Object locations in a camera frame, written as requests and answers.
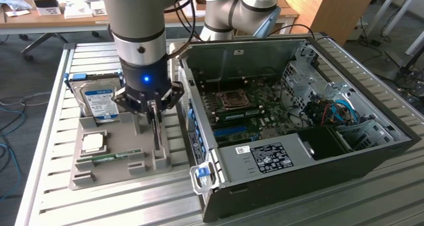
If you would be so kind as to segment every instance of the metal slats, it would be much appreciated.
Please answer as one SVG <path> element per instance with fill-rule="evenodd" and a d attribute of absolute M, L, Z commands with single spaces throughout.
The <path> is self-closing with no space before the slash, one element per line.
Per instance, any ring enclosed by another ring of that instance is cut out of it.
<path fill-rule="evenodd" d="M 320 43 L 412 130 L 424 135 L 422 115 L 344 50 L 330 40 L 323 39 Z M 95 62 L 96 58 L 104 58 L 104 63 Z M 71 72 L 99 73 L 119 69 L 116 58 L 114 43 L 78 44 L 70 58 Z M 332 81 L 342 80 L 324 61 L 319 67 Z M 39 214 L 32 215 L 32 222 L 36 225 L 86 226 L 204 225 L 199 198 L 190 184 L 188 157 L 175 109 L 164 117 L 172 152 L 171 172 L 71 191 L 67 187 L 80 109 L 68 90 L 64 90 L 63 98 L 50 138 L 52 147 L 47 153 L 47 169 L 43 169 L 46 175 L 40 177 L 43 191 L 35 202 Z M 424 220 L 423 172 L 424 140 L 400 157 L 386 161 L 364 178 L 223 219 L 214 225 L 334 225 L 335 222 L 340 225 L 412 225 Z"/>

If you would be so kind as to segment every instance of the floor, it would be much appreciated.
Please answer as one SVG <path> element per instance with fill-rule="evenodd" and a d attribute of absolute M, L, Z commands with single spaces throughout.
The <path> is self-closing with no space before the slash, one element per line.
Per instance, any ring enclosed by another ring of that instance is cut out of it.
<path fill-rule="evenodd" d="M 382 2 L 371 5 L 364 15 L 364 20 L 371 21 Z M 406 15 L 402 23 L 391 33 L 392 43 L 383 43 L 379 47 L 382 51 L 394 51 L 402 58 L 410 58 L 404 51 L 412 44 L 423 32 L 424 21 L 414 16 Z M 68 33 L 64 37 L 70 42 L 107 42 L 111 41 L 106 31 L 100 32 L 100 38 L 95 38 L 90 32 Z M 35 40 L 40 35 L 28 35 L 31 40 Z M 167 33 L 168 38 L 183 38 L 187 33 L 182 30 L 172 30 Z M 34 62 L 23 60 L 20 50 L 28 45 L 28 41 L 22 41 L 18 35 L 11 35 L 7 42 L 0 44 L 0 99 L 8 97 L 23 97 L 38 92 L 50 91 L 54 85 L 54 78 L 58 70 L 59 60 L 62 56 L 63 43 L 56 39 L 50 39 L 31 54 L 35 56 Z M 346 49 L 362 61 L 378 54 L 376 51 L 363 47 L 356 42 L 348 42 Z M 366 63 L 371 70 L 384 70 L 392 67 L 394 63 L 387 62 L 386 57 L 372 59 Z M 424 56 L 419 59 L 418 66 L 424 67 Z M 40 96 L 34 102 L 46 101 L 47 96 Z M 16 105 L 10 107 L 11 110 L 22 110 L 23 106 Z M 0 202 L 0 226 L 14 225 L 19 204 L 20 195 L 23 194 L 26 179 L 28 176 L 34 151 L 38 143 L 39 133 L 43 124 L 47 105 L 28 107 L 26 110 L 27 121 L 23 126 L 10 135 L 7 135 L 7 143 L 14 148 L 16 158 L 22 170 L 22 183 L 14 196 Z M 4 126 L 16 114 L 0 111 L 0 126 Z M 6 158 L 0 159 L 0 166 L 6 163 Z M 12 162 L 6 170 L 0 173 L 0 196 L 15 186 L 16 169 Z"/>

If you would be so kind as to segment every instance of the blue pcie slot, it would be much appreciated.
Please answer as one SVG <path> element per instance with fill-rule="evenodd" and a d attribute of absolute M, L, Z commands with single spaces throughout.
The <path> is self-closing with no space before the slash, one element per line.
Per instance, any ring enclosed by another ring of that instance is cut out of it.
<path fill-rule="evenodd" d="M 235 133 L 242 133 L 247 131 L 247 127 L 235 127 L 235 128 L 227 128 L 227 129 L 220 129 L 214 132 L 214 136 L 224 136 L 228 134 L 235 134 Z"/>

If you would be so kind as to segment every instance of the aluminum table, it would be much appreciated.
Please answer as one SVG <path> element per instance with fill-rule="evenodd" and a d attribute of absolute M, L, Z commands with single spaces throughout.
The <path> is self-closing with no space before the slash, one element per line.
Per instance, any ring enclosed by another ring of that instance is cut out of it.
<path fill-rule="evenodd" d="M 423 115 L 334 41 L 323 39 L 319 43 L 414 131 L 424 136 Z M 320 61 L 322 70 L 332 81 L 338 81 L 338 73 Z M 80 109 L 63 84 L 63 74 L 102 73 L 119 68 L 114 43 L 78 44 L 63 52 L 18 214 L 18 226 L 404 226 L 424 221 L 422 140 L 364 178 L 214 223 L 203 223 L 202 205 L 192 191 L 188 157 L 175 110 L 167 112 L 164 118 L 172 149 L 171 172 L 71 191 L 70 170 Z"/>

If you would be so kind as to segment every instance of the hard drive label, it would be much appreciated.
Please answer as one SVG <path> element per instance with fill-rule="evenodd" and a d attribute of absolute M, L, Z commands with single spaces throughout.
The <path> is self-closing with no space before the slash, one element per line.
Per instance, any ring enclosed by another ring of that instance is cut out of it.
<path fill-rule="evenodd" d="M 282 143 L 251 148 L 251 153 L 262 173 L 268 173 L 294 166 Z"/>
<path fill-rule="evenodd" d="M 94 117 L 102 121 L 111 121 L 118 117 L 119 111 L 112 101 L 114 91 L 111 89 L 86 92 L 86 98 L 91 107 Z"/>

